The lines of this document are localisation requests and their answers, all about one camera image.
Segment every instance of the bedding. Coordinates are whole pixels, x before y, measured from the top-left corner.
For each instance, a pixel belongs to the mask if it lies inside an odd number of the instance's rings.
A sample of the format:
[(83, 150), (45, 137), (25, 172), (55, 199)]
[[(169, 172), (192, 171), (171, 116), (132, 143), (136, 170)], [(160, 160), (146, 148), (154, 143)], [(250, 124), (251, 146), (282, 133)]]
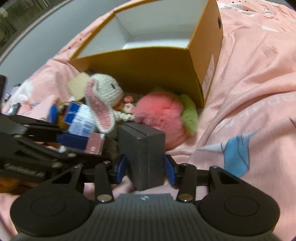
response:
[[(281, 210), (274, 234), (291, 241), (296, 236), (296, 12), (263, 0), (217, 3), (223, 43), (197, 135), (168, 153), (176, 162), (199, 169), (219, 165), (272, 196)], [(24, 81), (3, 113), (18, 102), (24, 113), (30, 104), (50, 95), (67, 101), (66, 83), (78, 74), (67, 60), (110, 13), (96, 19)], [(117, 197), (133, 192), (133, 187), (125, 177), (113, 192)], [(171, 193), (175, 198), (177, 192), (166, 182), (141, 193)], [(93, 198), (92, 184), (86, 185), (85, 195)], [(206, 189), (198, 187), (196, 199), (205, 195)], [(2, 241), (17, 234), (9, 217), (16, 198), (0, 194)]]

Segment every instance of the bunny head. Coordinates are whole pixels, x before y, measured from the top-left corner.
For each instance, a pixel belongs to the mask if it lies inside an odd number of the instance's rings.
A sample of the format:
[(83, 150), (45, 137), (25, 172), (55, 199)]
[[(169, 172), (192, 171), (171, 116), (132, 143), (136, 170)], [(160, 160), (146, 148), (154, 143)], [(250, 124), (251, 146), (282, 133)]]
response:
[(123, 97), (117, 81), (106, 74), (94, 74), (85, 89), (86, 104), (96, 119), (100, 133), (109, 133), (115, 126), (113, 106)]

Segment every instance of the pink inner ear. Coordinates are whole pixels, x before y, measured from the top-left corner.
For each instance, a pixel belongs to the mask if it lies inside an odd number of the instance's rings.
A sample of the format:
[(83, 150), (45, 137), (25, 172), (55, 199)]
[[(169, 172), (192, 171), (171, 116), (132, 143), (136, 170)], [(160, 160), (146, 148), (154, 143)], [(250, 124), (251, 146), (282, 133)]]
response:
[(101, 127), (104, 130), (108, 130), (111, 128), (110, 113), (107, 106), (93, 93), (92, 88), (94, 86), (94, 83), (94, 79), (88, 82), (87, 87), (85, 89), (85, 95), (89, 102), (90, 108), (92, 109), (97, 118), (97, 121), (100, 123)]

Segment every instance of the bunny arm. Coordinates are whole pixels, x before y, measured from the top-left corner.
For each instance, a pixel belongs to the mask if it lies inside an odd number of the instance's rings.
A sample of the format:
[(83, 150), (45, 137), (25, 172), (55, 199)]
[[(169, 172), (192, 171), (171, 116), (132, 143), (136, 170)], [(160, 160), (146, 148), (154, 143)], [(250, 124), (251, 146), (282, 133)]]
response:
[(113, 110), (113, 114), (116, 121), (133, 121), (133, 114), (126, 114), (120, 111)]

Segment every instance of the crocheted bunny toy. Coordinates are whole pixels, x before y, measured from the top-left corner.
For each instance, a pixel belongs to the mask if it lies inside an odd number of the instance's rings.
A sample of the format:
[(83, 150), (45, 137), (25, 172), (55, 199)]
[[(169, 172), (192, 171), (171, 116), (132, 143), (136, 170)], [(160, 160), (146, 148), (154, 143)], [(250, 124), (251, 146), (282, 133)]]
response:
[(113, 109), (123, 98), (117, 81), (107, 74), (93, 74), (85, 89), (86, 104), (90, 107), (100, 133), (109, 133), (117, 121), (132, 121), (132, 114)]

